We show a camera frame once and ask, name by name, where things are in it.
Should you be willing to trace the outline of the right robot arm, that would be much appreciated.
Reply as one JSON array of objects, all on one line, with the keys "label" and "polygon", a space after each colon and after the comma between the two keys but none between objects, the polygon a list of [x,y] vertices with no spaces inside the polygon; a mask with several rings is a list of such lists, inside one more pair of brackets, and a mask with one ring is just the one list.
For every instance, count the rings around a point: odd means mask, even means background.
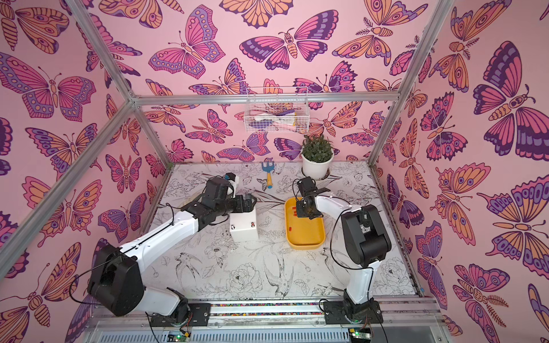
[{"label": "right robot arm", "polygon": [[334,262],[349,271],[349,282],[343,290],[343,311],[351,322],[383,323],[379,303],[371,287],[380,263],[392,250],[392,242],[376,206],[360,206],[333,195],[327,188],[300,190],[297,216],[314,220],[329,215],[341,225],[345,250],[355,267],[346,267],[335,257]]}]

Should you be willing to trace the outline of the yellow plastic tray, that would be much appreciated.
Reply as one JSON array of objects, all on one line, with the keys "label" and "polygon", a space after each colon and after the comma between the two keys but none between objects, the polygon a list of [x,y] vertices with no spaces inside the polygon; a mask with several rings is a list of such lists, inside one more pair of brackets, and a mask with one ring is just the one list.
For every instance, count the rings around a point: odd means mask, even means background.
[{"label": "yellow plastic tray", "polygon": [[324,221],[322,218],[293,217],[292,208],[296,207],[295,198],[285,202],[285,232],[287,242],[294,250],[316,250],[326,239]]}]

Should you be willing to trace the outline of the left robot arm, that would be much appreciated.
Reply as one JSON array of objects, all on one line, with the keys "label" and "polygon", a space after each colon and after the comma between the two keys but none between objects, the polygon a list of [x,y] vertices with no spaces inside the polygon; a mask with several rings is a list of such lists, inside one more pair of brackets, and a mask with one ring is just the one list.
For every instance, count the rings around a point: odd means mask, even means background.
[{"label": "left robot arm", "polygon": [[173,211],[172,218],[159,227],[120,247],[108,244],[101,248],[91,269],[88,294],[116,317],[144,312],[162,316],[173,325],[188,323],[187,297],[170,287],[147,286],[142,276],[164,253],[216,224],[218,217],[252,214],[257,199],[252,194],[237,194],[238,181],[233,173],[213,177],[200,195]]}]

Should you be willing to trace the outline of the white block with screws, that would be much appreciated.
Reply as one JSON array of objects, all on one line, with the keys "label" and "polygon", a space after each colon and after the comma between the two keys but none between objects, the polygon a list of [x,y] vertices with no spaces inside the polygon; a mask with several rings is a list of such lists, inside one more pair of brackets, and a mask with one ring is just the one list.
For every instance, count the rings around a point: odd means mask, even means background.
[{"label": "white block with screws", "polygon": [[[255,223],[255,227],[251,227],[251,222]],[[236,243],[259,240],[256,210],[250,213],[230,214],[230,234]]]}]

